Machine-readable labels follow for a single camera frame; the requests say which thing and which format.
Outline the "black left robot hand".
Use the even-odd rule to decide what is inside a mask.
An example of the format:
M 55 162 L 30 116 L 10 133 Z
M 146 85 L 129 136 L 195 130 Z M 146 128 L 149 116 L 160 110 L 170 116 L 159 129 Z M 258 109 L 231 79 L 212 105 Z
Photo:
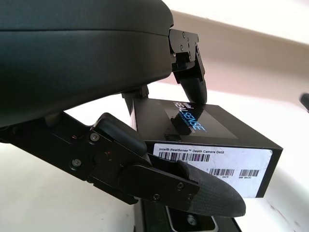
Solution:
M 145 141 L 111 114 L 91 126 L 66 114 L 113 94 L 131 103 L 170 74 L 190 102 L 205 103 L 198 37 L 173 25 L 161 0 L 1 1 L 0 141 L 127 204 L 243 216 L 233 187 L 183 161 L 153 166 Z

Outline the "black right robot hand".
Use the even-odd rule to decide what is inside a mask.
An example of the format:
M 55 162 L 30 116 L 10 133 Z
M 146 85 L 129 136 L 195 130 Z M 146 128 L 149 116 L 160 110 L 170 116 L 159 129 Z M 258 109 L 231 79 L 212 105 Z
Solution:
M 309 93 L 302 93 L 300 95 L 299 101 L 305 107 L 307 112 L 309 112 Z

